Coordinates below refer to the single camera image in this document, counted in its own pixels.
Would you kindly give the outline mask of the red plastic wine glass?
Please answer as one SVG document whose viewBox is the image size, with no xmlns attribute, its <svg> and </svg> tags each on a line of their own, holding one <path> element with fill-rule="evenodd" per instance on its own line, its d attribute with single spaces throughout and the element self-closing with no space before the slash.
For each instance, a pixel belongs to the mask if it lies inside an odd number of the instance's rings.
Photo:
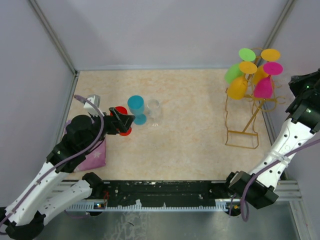
<svg viewBox="0 0 320 240">
<path fill-rule="evenodd" d="M 121 115 L 120 119 L 124 120 L 123 116 L 128 114 L 128 111 L 123 106 L 116 106 L 116 111 Z M 132 132 L 132 127 L 130 126 L 127 132 L 120 132 L 119 135 L 121 136 L 128 136 Z"/>
</svg>

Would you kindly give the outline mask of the blue plastic wine glass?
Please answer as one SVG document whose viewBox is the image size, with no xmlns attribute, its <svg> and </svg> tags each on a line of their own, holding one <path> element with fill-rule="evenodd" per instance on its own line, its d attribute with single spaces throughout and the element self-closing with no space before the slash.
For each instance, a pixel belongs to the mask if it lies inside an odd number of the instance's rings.
<svg viewBox="0 0 320 240">
<path fill-rule="evenodd" d="M 147 122 L 147 117 L 144 114 L 144 99 L 140 95 L 133 95 L 127 100 L 127 105 L 130 112 L 135 116 L 133 122 L 139 126 L 144 125 Z"/>
</svg>

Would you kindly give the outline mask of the clear wine glass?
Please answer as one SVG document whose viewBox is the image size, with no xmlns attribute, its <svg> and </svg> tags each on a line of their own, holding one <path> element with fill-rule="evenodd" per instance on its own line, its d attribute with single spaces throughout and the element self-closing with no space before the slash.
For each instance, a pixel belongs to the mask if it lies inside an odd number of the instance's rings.
<svg viewBox="0 0 320 240">
<path fill-rule="evenodd" d="M 160 102 L 156 99 L 150 99 L 147 102 L 147 111 L 152 120 L 152 126 L 159 126 L 162 117 L 162 108 Z"/>
</svg>

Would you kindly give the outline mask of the orange wine glass front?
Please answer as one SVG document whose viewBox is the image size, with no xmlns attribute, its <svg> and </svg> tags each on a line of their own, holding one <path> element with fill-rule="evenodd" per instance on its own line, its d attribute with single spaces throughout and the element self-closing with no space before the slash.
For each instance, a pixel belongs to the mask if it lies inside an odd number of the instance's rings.
<svg viewBox="0 0 320 240">
<path fill-rule="evenodd" d="M 248 89 L 248 80 L 246 79 L 246 75 L 252 75 L 258 70 L 258 67 L 253 62 L 240 62 L 239 68 L 243 74 L 235 78 L 231 84 L 229 84 L 227 89 L 228 97 L 234 100 L 241 100 L 244 98 Z"/>
</svg>

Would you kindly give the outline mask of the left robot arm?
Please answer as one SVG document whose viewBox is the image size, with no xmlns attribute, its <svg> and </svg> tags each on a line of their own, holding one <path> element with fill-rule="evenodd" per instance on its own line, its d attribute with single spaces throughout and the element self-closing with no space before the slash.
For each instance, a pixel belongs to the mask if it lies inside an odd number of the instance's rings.
<svg viewBox="0 0 320 240">
<path fill-rule="evenodd" d="M 37 176 L 10 205 L 0 209 L 0 223 L 5 234 L 14 240 L 33 240 L 55 216 L 72 204 L 89 197 L 101 197 L 103 181 L 95 173 L 86 173 L 81 180 L 62 193 L 48 195 L 65 177 L 80 165 L 105 135 L 125 133 L 135 116 L 109 108 L 110 114 L 78 115 L 65 128 L 65 134 L 47 156 Z"/>
</svg>

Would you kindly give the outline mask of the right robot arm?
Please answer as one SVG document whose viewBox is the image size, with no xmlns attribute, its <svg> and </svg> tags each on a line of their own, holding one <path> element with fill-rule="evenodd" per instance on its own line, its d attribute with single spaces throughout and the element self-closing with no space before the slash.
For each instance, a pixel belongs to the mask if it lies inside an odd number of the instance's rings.
<svg viewBox="0 0 320 240">
<path fill-rule="evenodd" d="M 232 172 L 223 185 L 224 194 L 239 197 L 242 207 L 272 205 L 278 199 L 275 189 L 282 173 L 320 130 L 320 72 L 292 76 L 288 85 L 294 100 L 286 109 L 288 117 L 270 150 L 250 172 Z"/>
</svg>

